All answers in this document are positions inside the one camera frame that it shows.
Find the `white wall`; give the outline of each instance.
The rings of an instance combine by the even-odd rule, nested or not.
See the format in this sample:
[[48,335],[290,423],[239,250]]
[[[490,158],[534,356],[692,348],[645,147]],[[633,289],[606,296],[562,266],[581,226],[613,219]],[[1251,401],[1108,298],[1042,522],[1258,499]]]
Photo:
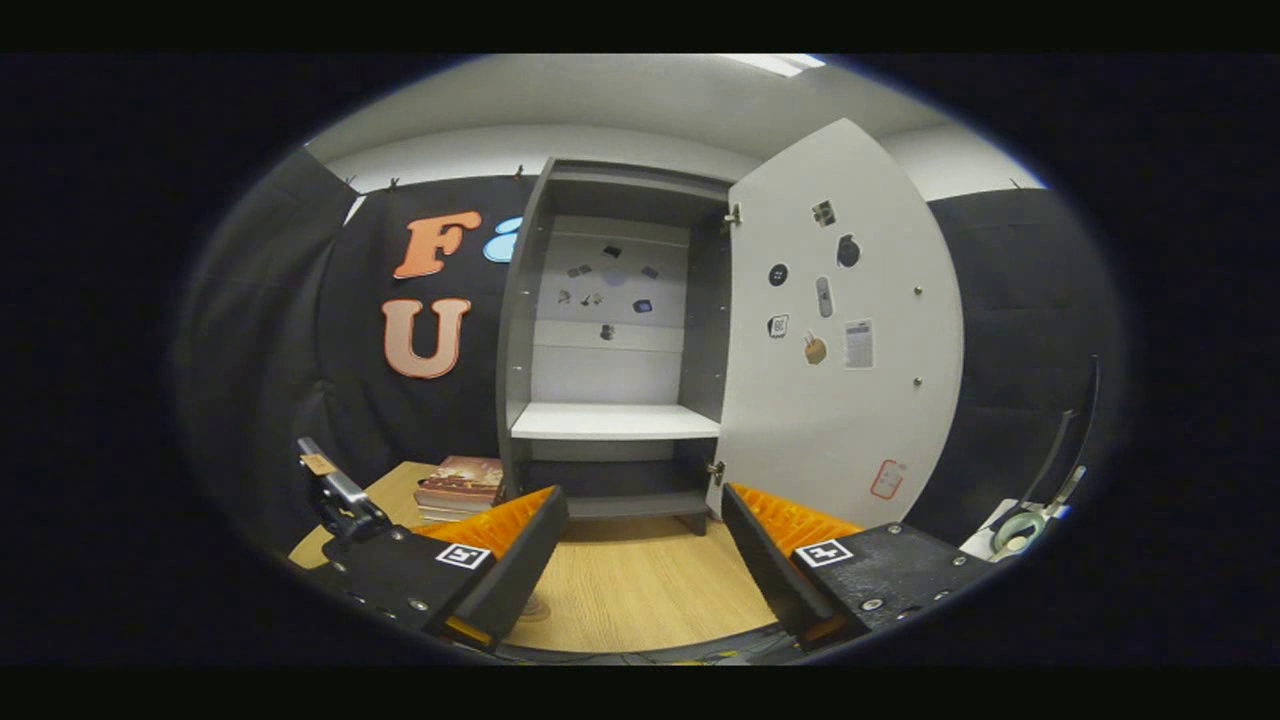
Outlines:
[[[1030,170],[960,126],[879,137],[924,200],[1014,187],[1044,187]],[[462,177],[536,174],[549,156],[649,165],[736,182],[764,158],[632,131],[581,126],[495,126],[416,137],[326,163],[355,176],[357,192]]]
[[548,158],[663,168],[736,181],[760,164],[687,140],[581,126],[498,126],[415,137],[325,163],[357,192],[463,177],[538,174]]
[[1030,170],[960,126],[937,126],[877,140],[925,201],[991,190],[1044,187]]

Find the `open cabinet door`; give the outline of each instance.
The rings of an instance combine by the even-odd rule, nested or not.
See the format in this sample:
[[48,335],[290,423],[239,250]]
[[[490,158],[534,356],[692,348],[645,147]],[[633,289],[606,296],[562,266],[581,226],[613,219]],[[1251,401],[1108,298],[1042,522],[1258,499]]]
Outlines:
[[964,355],[933,214],[849,120],[753,170],[730,206],[723,482],[864,528],[901,520],[942,452]]

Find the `wooden table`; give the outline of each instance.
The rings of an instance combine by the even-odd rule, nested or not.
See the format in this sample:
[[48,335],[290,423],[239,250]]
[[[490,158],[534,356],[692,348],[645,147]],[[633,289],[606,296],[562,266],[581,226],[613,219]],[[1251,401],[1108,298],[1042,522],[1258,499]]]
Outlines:
[[[402,462],[366,493],[393,523],[425,524],[413,501],[435,469]],[[316,568],[330,536],[316,528],[289,560]],[[507,644],[564,652],[639,652],[681,647],[777,621],[723,523],[698,537],[673,518],[573,523],[534,589],[543,619],[521,620]]]

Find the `ceiling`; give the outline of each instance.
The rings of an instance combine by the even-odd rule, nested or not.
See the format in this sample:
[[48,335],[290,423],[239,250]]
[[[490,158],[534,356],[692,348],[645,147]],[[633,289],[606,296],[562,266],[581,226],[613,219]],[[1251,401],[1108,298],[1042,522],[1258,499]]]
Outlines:
[[330,161],[438,132],[572,124],[666,135],[763,160],[838,118],[873,137],[951,122],[829,64],[783,78],[717,55],[486,55],[369,105],[307,150]]

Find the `sticker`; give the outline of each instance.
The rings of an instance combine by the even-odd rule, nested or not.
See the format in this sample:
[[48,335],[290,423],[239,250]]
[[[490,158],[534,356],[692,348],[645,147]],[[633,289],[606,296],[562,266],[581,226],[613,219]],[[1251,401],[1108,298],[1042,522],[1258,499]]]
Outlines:
[[852,268],[858,264],[858,259],[863,256],[863,249],[858,247],[854,242],[854,236],[846,234],[840,238],[840,243],[836,246],[836,264],[841,268]]
[[813,206],[813,219],[823,228],[836,222],[836,210],[831,206],[829,200],[823,200]]
[[788,319],[791,319],[790,315],[774,315],[769,318],[769,337],[786,337]]
[[805,547],[797,547],[796,552],[800,555],[801,560],[809,564],[810,568],[822,568],[823,565],[849,560],[854,556],[852,552],[849,552],[847,547],[833,539],[819,542],[817,544],[806,544]]
[[444,548],[444,552],[436,555],[435,560],[438,562],[444,562],[445,565],[457,565],[458,568],[475,570],[488,556],[488,550],[471,547],[470,544],[453,543]]
[[333,462],[329,462],[329,459],[326,459],[324,455],[301,455],[300,457],[302,457],[302,461],[307,464],[307,469],[310,469],[316,475],[323,477],[328,475],[329,473],[338,471],[338,469],[333,466]]
[[827,359],[827,343],[820,337],[814,337],[813,331],[804,336],[804,357],[810,365]]
[[818,314],[829,318],[835,311],[831,302],[831,282],[823,275],[818,278]]
[[845,323],[845,369],[865,370],[874,366],[872,322]]
[[511,256],[516,251],[516,231],[524,218],[511,218],[498,223],[494,232],[498,233],[484,246],[484,256],[494,263],[511,263]]
[[886,460],[881,465],[881,471],[876,475],[876,482],[872,483],[872,495],[879,497],[881,500],[892,500],[893,493],[896,493],[899,486],[902,484],[902,473],[905,471],[906,465],[899,465],[893,460]]

